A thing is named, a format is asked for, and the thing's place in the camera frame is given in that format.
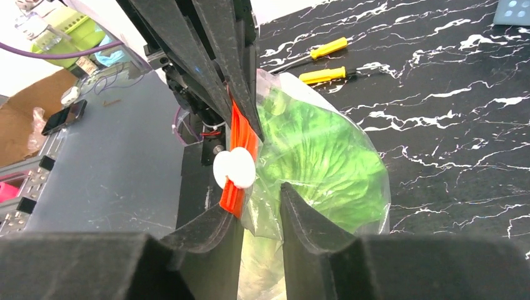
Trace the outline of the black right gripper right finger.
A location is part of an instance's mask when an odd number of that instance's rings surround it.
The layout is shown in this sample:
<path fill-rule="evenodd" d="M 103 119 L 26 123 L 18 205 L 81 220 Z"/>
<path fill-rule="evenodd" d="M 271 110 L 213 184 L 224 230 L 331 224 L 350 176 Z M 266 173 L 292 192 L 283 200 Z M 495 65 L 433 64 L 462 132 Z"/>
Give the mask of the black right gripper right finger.
<path fill-rule="evenodd" d="M 354 236 L 281 186 L 288 299 L 528 299 L 510 241 L 465 235 Z"/>

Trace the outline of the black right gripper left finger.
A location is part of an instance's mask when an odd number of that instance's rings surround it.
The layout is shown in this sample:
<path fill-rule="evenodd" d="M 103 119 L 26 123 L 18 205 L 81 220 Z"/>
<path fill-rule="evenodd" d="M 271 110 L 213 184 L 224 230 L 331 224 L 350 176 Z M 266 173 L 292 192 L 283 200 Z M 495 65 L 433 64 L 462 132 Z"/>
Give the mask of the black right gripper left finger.
<path fill-rule="evenodd" d="M 214 206 L 157 239 L 142 232 L 1 238 L 2 299 L 236 299 L 243 227 Z"/>

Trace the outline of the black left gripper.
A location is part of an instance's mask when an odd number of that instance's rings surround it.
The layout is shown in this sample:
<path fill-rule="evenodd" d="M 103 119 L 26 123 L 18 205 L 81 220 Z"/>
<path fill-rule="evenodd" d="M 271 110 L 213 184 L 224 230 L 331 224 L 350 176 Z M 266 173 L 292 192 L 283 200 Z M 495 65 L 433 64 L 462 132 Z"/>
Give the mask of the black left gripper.
<path fill-rule="evenodd" d="M 258 27 L 250 1 L 120 1 L 180 104 L 206 124 L 238 108 L 264 140 L 256 107 Z"/>

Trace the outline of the green lettuce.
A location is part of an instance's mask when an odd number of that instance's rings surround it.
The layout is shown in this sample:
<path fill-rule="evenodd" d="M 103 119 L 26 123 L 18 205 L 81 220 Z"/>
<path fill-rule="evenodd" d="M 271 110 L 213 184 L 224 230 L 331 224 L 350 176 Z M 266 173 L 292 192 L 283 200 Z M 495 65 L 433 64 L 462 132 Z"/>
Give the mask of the green lettuce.
<path fill-rule="evenodd" d="M 249 227 L 281 239 L 279 190 L 289 183 L 317 212 L 352 234 L 386 230 L 388 172 L 364 131 L 339 113 L 288 96 L 260 97 L 265 140 L 249 201 Z"/>

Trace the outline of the clear zip bag orange zipper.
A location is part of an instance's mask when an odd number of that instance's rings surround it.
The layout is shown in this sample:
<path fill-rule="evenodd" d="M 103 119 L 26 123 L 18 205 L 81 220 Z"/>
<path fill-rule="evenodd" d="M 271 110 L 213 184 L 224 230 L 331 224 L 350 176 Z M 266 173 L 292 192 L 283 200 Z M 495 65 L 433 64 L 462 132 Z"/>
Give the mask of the clear zip bag orange zipper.
<path fill-rule="evenodd" d="M 386 234 L 389 176 L 368 135 L 296 76 L 259 69 L 256 87 L 264 139 L 235 129 L 212 170 L 221 206 L 242 202 L 238 298 L 286 299 L 281 184 L 351 234 Z"/>

